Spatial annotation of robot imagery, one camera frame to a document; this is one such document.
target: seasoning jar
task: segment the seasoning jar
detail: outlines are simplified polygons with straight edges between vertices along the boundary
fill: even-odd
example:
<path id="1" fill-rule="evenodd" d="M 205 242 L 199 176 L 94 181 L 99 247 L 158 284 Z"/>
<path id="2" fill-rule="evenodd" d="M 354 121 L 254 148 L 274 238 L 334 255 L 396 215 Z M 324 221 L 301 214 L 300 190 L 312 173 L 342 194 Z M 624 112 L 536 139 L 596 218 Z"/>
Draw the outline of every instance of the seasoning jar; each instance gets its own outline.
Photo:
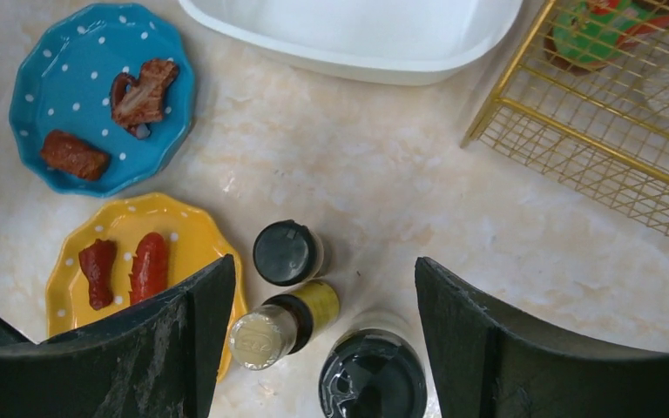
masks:
<path id="1" fill-rule="evenodd" d="M 255 269 L 268 283 L 286 287 L 324 275 L 329 251 L 304 225 L 282 220 L 267 226 L 253 246 Z"/>
<path id="2" fill-rule="evenodd" d="M 249 370 L 266 369 L 304 348 L 339 314 L 335 290 L 323 281 L 311 280 L 239 318 L 229 332 L 229 351 Z"/>
<path id="3" fill-rule="evenodd" d="M 355 319 L 321 370 L 319 401 L 326 418 L 424 416 L 424 368 L 403 338 L 405 325 L 385 312 Z"/>

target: gold wire rack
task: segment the gold wire rack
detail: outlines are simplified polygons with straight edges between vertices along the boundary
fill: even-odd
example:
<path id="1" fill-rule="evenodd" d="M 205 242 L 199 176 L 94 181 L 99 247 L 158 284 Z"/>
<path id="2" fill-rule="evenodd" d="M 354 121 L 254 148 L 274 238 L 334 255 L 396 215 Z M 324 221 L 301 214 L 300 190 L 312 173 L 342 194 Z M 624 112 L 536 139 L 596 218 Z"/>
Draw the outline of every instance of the gold wire rack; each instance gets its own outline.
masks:
<path id="1" fill-rule="evenodd" d="M 580 67 L 551 62 L 556 17 L 566 13 L 578 24 L 585 5 L 604 2 L 615 3 L 546 2 L 463 146 L 480 140 L 669 236 L 669 103 L 656 101 L 669 92 L 669 25 L 632 36 L 639 44 L 617 50 L 602 70 L 574 75 Z M 669 11 L 648 0 L 656 2 Z"/>

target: black lid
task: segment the black lid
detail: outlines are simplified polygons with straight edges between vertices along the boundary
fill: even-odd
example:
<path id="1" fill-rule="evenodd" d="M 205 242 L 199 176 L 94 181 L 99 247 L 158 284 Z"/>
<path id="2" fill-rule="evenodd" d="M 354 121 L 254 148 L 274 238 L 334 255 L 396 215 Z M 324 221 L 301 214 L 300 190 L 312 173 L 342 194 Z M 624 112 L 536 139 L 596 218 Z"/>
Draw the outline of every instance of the black lid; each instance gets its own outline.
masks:
<path id="1" fill-rule="evenodd" d="M 316 242 L 304 225 L 282 220 L 267 226 L 253 246 L 258 274 L 276 286 L 301 283 L 316 266 Z"/>
<path id="2" fill-rule="evenodd" d="M 327 418 L 422 418 L 427 409 L 422 363 L 397 335 L 358 331 L 325 362 L 319 401 Z"/>

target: yellow label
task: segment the yellow label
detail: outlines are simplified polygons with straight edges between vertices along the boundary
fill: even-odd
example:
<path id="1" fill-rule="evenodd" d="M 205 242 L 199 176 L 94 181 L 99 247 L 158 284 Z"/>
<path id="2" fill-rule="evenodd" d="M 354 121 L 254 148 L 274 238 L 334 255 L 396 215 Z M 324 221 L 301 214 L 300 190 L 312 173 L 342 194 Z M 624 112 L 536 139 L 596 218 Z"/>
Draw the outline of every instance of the yellow label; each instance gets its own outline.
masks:
<path id="1" fill-rule="evenodd" d="M 314 318 L 312 337 L 337 319 L 340 314 L 340 298 L 335 290 L 323 281 L 312 280 L 289 292 L 307 304 Z"/>

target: marble countertop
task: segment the marble countertop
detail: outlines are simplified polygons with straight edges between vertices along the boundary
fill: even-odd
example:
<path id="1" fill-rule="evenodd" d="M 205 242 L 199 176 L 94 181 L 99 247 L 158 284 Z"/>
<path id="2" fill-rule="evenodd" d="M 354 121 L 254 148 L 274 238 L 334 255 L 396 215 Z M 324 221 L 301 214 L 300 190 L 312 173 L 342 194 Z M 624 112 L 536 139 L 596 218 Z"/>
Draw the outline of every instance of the marble countertop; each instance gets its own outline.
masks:
<path id="1" fill-rule="evenodd" d="M 196 120 L 168 168 L 118 198 L 158 191 L 207 209 L 246 264 L 251 306 L 280 291 L 250 260 L 270 222 L 312 227 L 337 259 L 328 279 L 339 322 L 266 371 L 231 368 L 212 416 L 319 416 L 321 364 L 369 307 L 401 313 L 426 361 L 413 276 L 422 255 L 561 327 L 669 351 L 669 239 L 480 144 L 458 147 L 539 0 L 498 49 L 423 88 L 296 70 L 201 27 L 174 1 L 141 3 L 184 34 Z M 44 285 L 64 237 L 104 201 L 56 194 L 24 168 L 7 113 L 28 51 L 86 4 L 0 0 L 0 315 L 34 340 L 46 337 Z M 429 392 L 427 416 L 440 416 L 432 383 Z"/>

